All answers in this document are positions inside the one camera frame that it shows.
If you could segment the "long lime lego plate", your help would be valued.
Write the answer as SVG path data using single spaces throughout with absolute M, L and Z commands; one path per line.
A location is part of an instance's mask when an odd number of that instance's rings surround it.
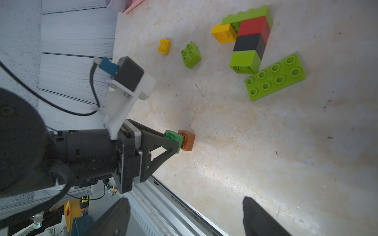
M 250 101 L 256 101 L 307 77 L 298 53 L 293 53 L 245 80 Z

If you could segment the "lime square lego brick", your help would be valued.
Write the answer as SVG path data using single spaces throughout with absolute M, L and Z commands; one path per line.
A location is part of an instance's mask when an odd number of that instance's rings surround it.
M 261 58 L 256 50 L 233 52 L 229 64 L 237 74 L 256 74 L 260 65 Z

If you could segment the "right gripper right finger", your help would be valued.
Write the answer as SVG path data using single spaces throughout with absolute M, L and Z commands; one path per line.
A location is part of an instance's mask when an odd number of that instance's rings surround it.
M 243 225 L 246 236 L 290 236 L 253 198 L 243 199 Z

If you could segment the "red lego brick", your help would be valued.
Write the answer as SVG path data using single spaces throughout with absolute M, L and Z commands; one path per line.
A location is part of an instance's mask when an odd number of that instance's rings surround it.
M 244 20 L 240 24 L 238 36 L 245 36 L 250 34 L 260 34 L 267 44 L 271 28 L 268 24 L 267 17 L 257 17 L 249 20 Z

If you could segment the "yellow square lego brick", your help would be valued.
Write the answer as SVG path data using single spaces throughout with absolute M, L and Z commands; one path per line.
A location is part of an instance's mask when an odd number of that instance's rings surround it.
M 212 28 L 211 34 L 220 44 L 235 42 L 237 38 L 237 33 L 231 24 L 217 24 Z

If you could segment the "long lime lego brick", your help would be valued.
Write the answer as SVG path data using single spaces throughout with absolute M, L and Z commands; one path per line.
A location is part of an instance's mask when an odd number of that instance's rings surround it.
M 236 14 L 229 14 L 226 17 L 222 19 L 221 24 L 226 25 L 226 24 L 231 24 L 233 29 L 235 30 L 236 33 L 238 33 L 240 29 L 241 22 L 244 20 L 249 20 L 253 18 L 258 18 L 265 16 L 269 27 L 272 28 L 273 26 L 273 18 L 270 13 L 270 9 L 268 5 L 261 6 L 260 8 L 251 8 L 245 12 L 238 12 Z

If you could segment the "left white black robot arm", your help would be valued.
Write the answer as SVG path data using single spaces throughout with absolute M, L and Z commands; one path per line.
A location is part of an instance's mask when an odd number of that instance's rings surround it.
M 115 140 L 106 129 L 51 132 L 34 107 L 1 89 L 1 196 L 63 185 L 50 200 L 2 219 L 1 228 L 51 208 L 75 186 L 114 178 L 120 193 L 129 192 L 135 178 L 145 182 L 180 147 L 129 119 Z

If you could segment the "black lego brick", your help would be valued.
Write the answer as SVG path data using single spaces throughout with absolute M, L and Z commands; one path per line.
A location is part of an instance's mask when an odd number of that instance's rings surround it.
M 266 43 L 261 34 L 248 34 L 238 36 L 233 48 L 233 51 L 251 51 L 254 50 L 258 53 L 260 59 L 266 48 Z

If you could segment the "brown lego brick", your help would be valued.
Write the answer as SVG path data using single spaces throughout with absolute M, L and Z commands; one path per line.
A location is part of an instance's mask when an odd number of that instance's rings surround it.
M 195 135 L 186 130 L 179 130 L 178 133 L 183 136 L 181 149 L 183 151 L 191 151 L 194 146 Z

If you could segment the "dark green lego brick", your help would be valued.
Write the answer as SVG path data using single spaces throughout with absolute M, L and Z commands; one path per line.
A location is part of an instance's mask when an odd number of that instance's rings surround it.
M 164 136 L 164 138 L 171 140 L 171 141 L 175 141 L 179 144 L 178 151 L 177 151 L 177 153 L 179 153 L 180 148 L 182 146 L 182 142 L 184 140 L 184 136 L 173 131 L 173 130 L 166 130 L 163 136 Z

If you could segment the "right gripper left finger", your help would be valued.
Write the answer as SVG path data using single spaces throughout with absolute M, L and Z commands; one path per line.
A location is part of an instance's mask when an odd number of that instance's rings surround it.
M 84 236 L 125 236 L 131 217 L 127 198 L 120 198 L 84 234 Z

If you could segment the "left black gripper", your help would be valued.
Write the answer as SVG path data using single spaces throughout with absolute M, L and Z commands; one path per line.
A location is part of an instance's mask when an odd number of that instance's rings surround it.
M 72 172 L 74 188 L 114 178 L 120 193 L 131 191 L 139 176 L 145 182 L 179 149 L 177 141 L 131 119 L 123 123 L 115 140 L 106 129 L 64 130 L 51 138 L 58 159 Z

